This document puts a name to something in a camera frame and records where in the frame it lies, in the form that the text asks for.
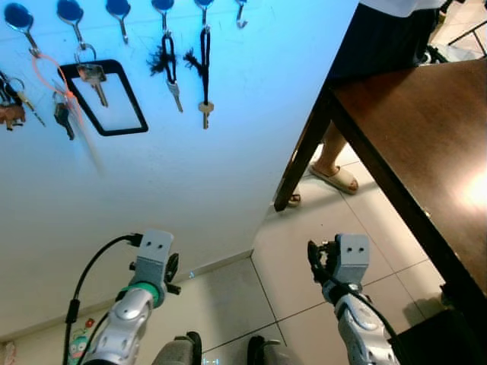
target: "person's foot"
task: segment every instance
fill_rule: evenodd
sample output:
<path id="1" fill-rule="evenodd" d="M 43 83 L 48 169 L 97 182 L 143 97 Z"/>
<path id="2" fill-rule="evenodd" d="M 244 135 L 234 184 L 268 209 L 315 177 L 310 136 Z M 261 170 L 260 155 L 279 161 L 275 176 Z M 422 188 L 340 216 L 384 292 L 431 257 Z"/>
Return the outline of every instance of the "person's foot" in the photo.
<path id="1" fill-rule="evenodd" d="M 357 179 L 340 166 L 325 167 L 318 163 L 310 165 L 310 172 L 322 179 L 325 183 L 335 186 L 348 194 L 355 194 L 358 189 Z"/>

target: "floor tile grout line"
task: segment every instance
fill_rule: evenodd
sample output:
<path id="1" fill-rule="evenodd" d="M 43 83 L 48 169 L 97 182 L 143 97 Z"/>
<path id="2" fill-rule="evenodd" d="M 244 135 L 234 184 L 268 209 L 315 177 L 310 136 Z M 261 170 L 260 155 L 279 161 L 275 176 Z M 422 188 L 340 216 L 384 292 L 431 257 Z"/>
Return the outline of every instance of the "floor tile grout line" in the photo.
<path id="1" fill-rule="evenodd" d="M 429 257 L 427 259 L 421 260 L 420 262 L 416 262 L 415 264 L 412 264 L 412 265 L 407 266 L 405 268 L 401 268 L 400 270 L 395 271 L 394 274 L 399 274 L 400 272 L 403 272 L 403 271 L 407 270 L 408 268 L 414 268 L 415 266 L 422 264 L 423 262 L 427 262 L 427 261 L 430 261 Z"/>
<path id="2" fill-rule="evenodd" d="M 252 256 L 250 257 L 250 262 L 252 263 L 253 270 L 256 273 L 257 280 L 259 280 L 259 284 L 260 284 L 260 287 L 262 288 L 262 292 L 264 293 L 264 297 L 266 297 L 267 303 L 269 304 L 269 308 L 271 309 L 272 317 L 274 317 L 274 322 L 277 322 L 277 316 L 274 313 L 274 308 L 272 308 L 271 301 L 269 300 L 269 296 L 267 295 L 266 289 L 264 288 L 264 284 L 262 283 L 259 272 L 257 271 L 255 264 L 253 263 Z"/>
<path id="3" fill-rule="evenodd" d="M 302 309 L 302 310 L 300 310 L 299 312 L 296 312 L 296 313 L 290 314 L 289 316 L 286 316 L 286 317 L 284 317 L 284 318 L 282 318 L 282 319 L 279 319 L 279 320 L 277 321 L 277 323 L 280 323 L 280 322 L 283 322 L 283 321 L 285 321 L 285 320 L 288 320 L 288 319 L 290 319 L 290 318 L 292 318 L 292 317 L 294 317 L 294 316 L 297 316 L 297 315 L 299 315 L 299 314 L 302 314 L 302 313 L 304 313 L 304 312 L 306 312 L 306 311 L 308 311 L 308 310 L 310 310 L 310 309 L 316 308 L 317 306 L 321 306 L 321 305 L 326 304 L 326 303 L 327 303 L 327 302 L 324 300 L 323 302 L 320 302 L 320 303 L 318 303 L 318 304 L 314 304 L 313 306 L 309 306 L 309 307 L 308 307 L 308 308 L 306 308 L 306 309 Z"/>
<path id="4" fill-rule="evenodd" d="M 374 245 L 377 247 L 377 249 L 379 250 L 380 254 L 384 257 L 384 260 L 386 260 L 386 263 L 387 263 L 387 266 L 389 266 L 390 270 L 392 272 L 394 272 L 394 269 L 392 268 L 392 266 L 390 265 L 389 261 L 387 260 L 387 257 L 385 255 L 385 253 L 382 251 L 382 249 L 380 249 L 379 245 L 377 245 L 375 243 L 375 241 L 372 239 L 372 235 L 371 233 L 368 231 L 368 229 L 366 228 L 366 226 L 364 225 L 364 223 L 361 221 L 361 219 L 358 217 L 358 215 L 355 213 L 355 211 L 353 210 L 352 206 L 350 206 L 349 204 L 349 201 L 345 198 L 345 196 L 343 194 L 345 194 L 344 192 L 339 192 L 340 195 L 343 197 L 343 200 L 345 200 L 345 203 L 347 204 L 347 206 L 349 207 L 349 209 L 352 211 L 353 215 L 355 216 L 355 218 L 357 218 L 357 221 L 359 222 L 359 224 L 361 225 L 361 227 L 364 229 L 364 231 L 367 233 L 367 236 L 370 237 L 370 239 L 372 240 L 372 242 L 374 243 Z"/>
<path id="5" fill-rule="evenodd" d="M 268 325 L 264 325 L 263 327 L 259 327 L 257 329 L 254 329 L 253 331 L 247 332 L 247 333 L 245 333 L 245 334 L 243 334 L 241 336 L 238 336 L 236 338 L 232 338 L 231 340 L 226 341 L 223 344 L 219 344 L 218 346 L 214 346 L 213 348 L 209 348 L 208 350 L 203 351 L 203 353 L 206 354 L 209 351 L 213 351 L 213 350 L 215 350 L 217 348 L 221 348 L 222 346 L 225 346 L 226 344 L 230 344 L 230 343 L 232 343 L 234 341 L 238 341 L 238 340 L 240 340 L 240 339 L 242 339 L 244 337 L 247 337 L 248 335 L 252 335 L 253 333 L 256 333 L 258 331 L 261 331 L 263 329 L 266 329 L 267 327 L 270 327 L 271 325 L 276 325 L 276 324 L 277 324 L 277 322 L 271 322 Z"/>
<path id="6" fill-rule="evenodd" d="M 394 273 L 394 275 L 396 275 L 396 279 L 399 281 L 399 283 L 401 283 L 404 291 L 409 295 L 409 298 L 411 298 L 412 300 L 412 303 L 414 303 L 414 306 L 416 307 L 416 309 L 418 310 L 418 313 L 421 315 L 422 317 L 422 322 L 424 322 L 426 320 L 426 316 L 423 314 L 423 312 L 419 309 L 419 306 L 416 302 L 416 300 L 414 299 L 414 297 L 412 296 L 412 294 L 409 292 L 408 288 L 404 285 L 403 281 L 401 281 L 400 277 L 398 274 Z"/>
<path id="7" fill-rule="evenodd" d="M 264 293 L 264 296 L 266 297 L 267 303 L 269 304 L 269 308 L 271 309 L 271 313 L 272 313 L 272 316 L 274 317 L 274 321 L 275 321 L 275 324 L 277 325 L 277 329 L 279 330 L 279 333 L 281 334 L 281 337 L 282 337 L 282 340 L 284 341 L 284 344 L 287 346 L 286 339 L 285 339 L 284 334 L 282 333 L 282 330 L 281 330 L 281 326 L 278 324 L 277 316 L 274 313 L 274 309 L 272 308 L 272 304 L 271 304 L 271 301 L 267 295 L 266 289 L 264 288 L 264 284 L 262 283 L 262 280 L 260 279 L 259 272 L 257 271 L 255 264 L 253 263 L 252 256 L 250 257 L 250 262 L 252 262 L 253 270 L 256 273 L 257 279 L 259 279 L 260 287 L 262 288 L 262 292 Z"/>
<path id="8" fill-rule="evenodd" d="M 363 286 L 364 288 L 366 288 L 367 286 L 369 286 L 369 285 L 371 285 L 371 284 L 375 284 L 375 283 L 377 283 L 378 281 L 381 281 L 381 280 L 383 280 L 383 279 L 390 278 L 390 277 L 391 277 L 391 276 L 393 276 L 394 274 L 396 274 L 396 273 L 395 273 L 395 272 L 391 272 L 390 274 L 387 274 L 386 276 L 384 276 L 384 277 L 382 277 L 382 278 L 375 279 L 375 280 L 370 281 L 370 282 L 368 282 L 368 283 L 366 283 L 366 284 L 363 284 L 362 286 Z"/>
<path id="9" fill-rule="evenodd" d="M 286 341 L 286 338 L 284 337 L 284 334 L 282 333 L 281 326 L 279 325 L 279 322 L 276 322 L 275 325 L 277 326 L 277 329 L 279 330 L 279 333 L 281 334 L 282 341 L 284 342 L 284 346 L 288 346 L 288 342 Z"/>

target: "sandal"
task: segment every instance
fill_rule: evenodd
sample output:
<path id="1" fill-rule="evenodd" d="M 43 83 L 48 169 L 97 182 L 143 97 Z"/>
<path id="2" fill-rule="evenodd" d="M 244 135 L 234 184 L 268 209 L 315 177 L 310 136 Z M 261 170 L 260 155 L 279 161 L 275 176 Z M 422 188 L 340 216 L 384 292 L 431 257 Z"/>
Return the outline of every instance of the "sandal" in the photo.
<path id="1" fill-rule="evenodd" d="M 310 173 L 316 177 L 319 177 L 325 183 L 329 183 L 331 186 L 334 186 L 338 190 L 342 190 L 347 194 L 354 195 L 358 190 L 350 189 L 350 184 L 352 184 L 353 180 L 355 180 L 355 177 L 349 171 L 342 169 L 340 166 L 338 166 L 338 173 L 333 176 L 323 175 L 322 173 L 316 171 L 313 165 L 310 165 L 308 169 Z"/>
<path id="2" fill-rule="evenodd" d="M 296 208 L 301 203 L 301 194 L 299 193 L 299 188 L 296 186 L 296 189 L 292 192 L 291 197 L 288 200 L 288 207 L 289 208 Z"/>

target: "wooden table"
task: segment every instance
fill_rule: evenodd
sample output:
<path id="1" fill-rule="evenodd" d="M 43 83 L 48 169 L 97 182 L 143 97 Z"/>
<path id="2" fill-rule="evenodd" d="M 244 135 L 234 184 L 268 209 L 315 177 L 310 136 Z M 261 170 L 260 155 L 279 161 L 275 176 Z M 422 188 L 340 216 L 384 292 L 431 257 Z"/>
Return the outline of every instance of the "wooden table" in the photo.
<path id="1" fill-rule="evenodd" d="M 323 87 L 275 209 L 333 120 L 439 270 L 487 348 L 487 61 Z"/>

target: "key ring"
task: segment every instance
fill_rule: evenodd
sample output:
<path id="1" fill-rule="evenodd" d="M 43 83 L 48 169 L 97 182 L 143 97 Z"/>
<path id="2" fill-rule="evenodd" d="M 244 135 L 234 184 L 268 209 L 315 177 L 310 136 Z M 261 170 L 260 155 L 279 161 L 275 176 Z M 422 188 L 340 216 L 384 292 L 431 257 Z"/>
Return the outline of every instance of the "key ring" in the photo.
<path id="1" fill-rule="evenodd" d="M 80 54 L 83 51 L 86 51 L 87 49 L 90 49 L 93 52 L 93 60 L 96 61 L 96 59 L 97 59 L 97 51 L 94 50 L 94 47 L 91 44 L 85 43 L 84 44 L 84 48 L 80 45 L 80 46 L 78 46 L 78 49 L 76 49 L 76 53 L 75 53 L 76 63 L 78 63 L 78 64 L 81 63 L 81 60 L 80 60 L 79 56 L 80 56 Z"/>
<path id="2" fill-rule="evenodd" d="M 16 88 L 12 87 L 12 83 L 11 83 L 12 81 L 17 81 L 21 85 L 21 88 L 16 89 Z M 15 98 L 17 96 L 17 93 L 19 93 L 19 92 L 22 93 L 25 90 L 25 84 L 20 78 L 6 78 L 4 80 L 3 89 L 4 89 L 4 92 L 7 93 L 8 96 Z"/>

